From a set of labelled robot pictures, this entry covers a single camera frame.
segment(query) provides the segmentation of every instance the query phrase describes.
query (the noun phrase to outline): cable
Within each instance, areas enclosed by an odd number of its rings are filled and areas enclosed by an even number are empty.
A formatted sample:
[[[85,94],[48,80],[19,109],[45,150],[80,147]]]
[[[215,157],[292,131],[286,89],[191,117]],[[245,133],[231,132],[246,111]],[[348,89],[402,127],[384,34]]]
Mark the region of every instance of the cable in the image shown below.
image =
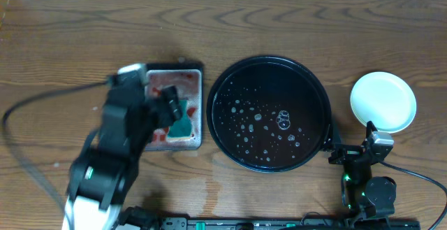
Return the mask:
[[[374,154],[372,154],[372,155],[373,155],[373,157],[375,158],[376,161],[378,161],[379,163],[381,163],[382,165],[384,165],[384,166],[386,166],[388,168],[394,169],[396,171],[401,171],[403,173],[410,174],[410,175],[413,175],[413,176],[418,177],[418,178],[422,178],[425,181],[428,181],[428,182],[431,182],[432,184],[437,185],[439,188],[441,188],[444,191],[444,193],[446,194],[446,198],[447,198],[447,188],[444,187],[440,182],[438,182],[438,181],[436,181],[434,179],[431,179],[431,178],[429,178],[429,177],[427,177],[425,175],[422,175],[422,174],[419,174],[419,173],[415,173],[414,171],[410,171],[410,170],[407,170],[405,168],[400,168],[400,167],[397,167],[397,166],[393,166],[392,164],[385,163],[384,161],[381,161],[376,156],[374,156]],[[435,229],[439,225],[439,223],[441,223],[441,221],[444,218],[444,216],[446,216],[446,213],[447,213],[447,202],[446,202],[446,205],[444,206],[444,210],[442,211],[441,215],[433,223],[433,225],[429,228],[429,230]]]
[[[346,195],[344,193],[344,173],[342,174],[342,205],[346,206]]]
[[[332,230],[353,230],[352,228],[349,228],[349,227],[312,226],[312,225],[286,227],[286,228],[283,228],[283,229],[280,229],[280,230],[326,230],[326,229],[332,229]]]
[[[67,215],[65,211],[65,205],[64,200],[59,195],[57,190],[51,185],[51,183],[46,179],[46,177],[41,173],[34,165],[33,163],[26,158],[23,154],[20,148],[18,147],[17,143],[14,142],[13,137],[10,134],[9,128],[8,128],[8,118],[10,115],[17,110],[18,108],[21,108],[23,106],[26,106],[27,104],[30,104],[35,101],[41,101],[43,99],[61,96],[64,94],[71,94],[74,92],[79,92],[86,89],[91,89],[93,87],[99,87],[102,85],[105,85],[107,82],[98,82],[98,83],[92,83],[88,85],[78,86],[78,87],[72,87],[69,89],[60,89],[60,90],[54,90],[49,92],[43,92],[41,94],[37,94],[35,96],[31,96],[29,98],[26,98],[22,101],[17,102],[13,106],[11,106],[4,114],[2,118],[2,136],[5,141],[6,147],[10,150],[12,156],[20,163],[20,166],[25,170],[25,172],[31,176],[31,178],[34,180],[34,182],[39,185],[47,194],[49,197],[51,197],[56,204],[59,206],[59,209],[61,212],[64,213],[64,217],[66,217],[69,229],[74,230],[74,222],[71,221],[70,217]]]
[[[315,213],[315,214],[317,214],[317,215],[321,215],[321,214],[319,214],[319,213],[317,213],[317,212],[308,212],[308,213],[306,213],[305,214],[305,216],[301,219],[301,221],[300,221],[300,224],[302,225],[302,226],[304,226],[305,225],[305,219],[307,218],[307,216],[309,215],[309,214],[311,214],[311,213]],[[324,221],[324,225],[326,225],[327,227],[329,226],[329,224],[326,222],[326,220],[325,219],[322,219],[323,221]]]
[[[94,129],[90,131],[90,134],[87,136],[87,138],[84,141],[84,145],[82,146],[81,155],[84,154],[88,149],[90,148],[91,142],[95,139],[99,129]]]

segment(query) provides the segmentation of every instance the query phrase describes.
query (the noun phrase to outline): red residue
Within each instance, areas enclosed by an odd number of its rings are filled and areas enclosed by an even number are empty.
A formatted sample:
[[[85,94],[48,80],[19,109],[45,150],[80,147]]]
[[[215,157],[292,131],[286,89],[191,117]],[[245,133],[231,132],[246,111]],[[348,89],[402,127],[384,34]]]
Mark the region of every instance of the red residue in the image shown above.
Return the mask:
[[[188,111],[186,112],[188,114],[189,117],[192,117],[194,112],[197,110],[197,108],[188,108]]]
[[[161,96],[161,91],[158,90],[156,87],[152,88],[152,92],[156,95],[156,96]]]

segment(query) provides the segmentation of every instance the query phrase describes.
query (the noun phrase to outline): water droplet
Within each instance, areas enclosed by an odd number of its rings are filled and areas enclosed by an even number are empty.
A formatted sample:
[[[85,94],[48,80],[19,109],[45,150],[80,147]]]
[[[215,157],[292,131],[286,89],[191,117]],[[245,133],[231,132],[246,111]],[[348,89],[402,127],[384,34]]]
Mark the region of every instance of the water droplet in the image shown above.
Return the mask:
[[[290,116],[287,111],[281,110],[279,111],[277,117],[277,124],[280,129],[288,129],[291,126]]]

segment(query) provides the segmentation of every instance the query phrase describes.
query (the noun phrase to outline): green sponge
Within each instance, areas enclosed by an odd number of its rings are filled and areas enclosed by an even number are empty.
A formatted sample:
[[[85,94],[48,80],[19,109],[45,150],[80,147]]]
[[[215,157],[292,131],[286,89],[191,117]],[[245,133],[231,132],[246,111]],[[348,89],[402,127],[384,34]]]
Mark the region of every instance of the green sponge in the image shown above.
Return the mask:
[[[182,109],[182,118],[174,122],[170,127],[168,137],[170,138],[189,138],[191,137],[191,132],[193,130],[191,120],[186,114],[187,100],[180,100],[179,105]]]

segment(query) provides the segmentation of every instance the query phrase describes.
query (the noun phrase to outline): green led light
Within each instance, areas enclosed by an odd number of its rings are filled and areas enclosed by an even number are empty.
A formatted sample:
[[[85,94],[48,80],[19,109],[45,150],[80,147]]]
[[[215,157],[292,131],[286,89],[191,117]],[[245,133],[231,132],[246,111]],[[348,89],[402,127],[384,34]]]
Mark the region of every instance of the green led light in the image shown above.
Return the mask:
[[[87,169],[87,174],[85,175],[85,179],[89,180],[93,176],[93,168],[90,166]]]
[[[205,230],[205,223],[204,222],[197,222],[196,223],[196,230]]]

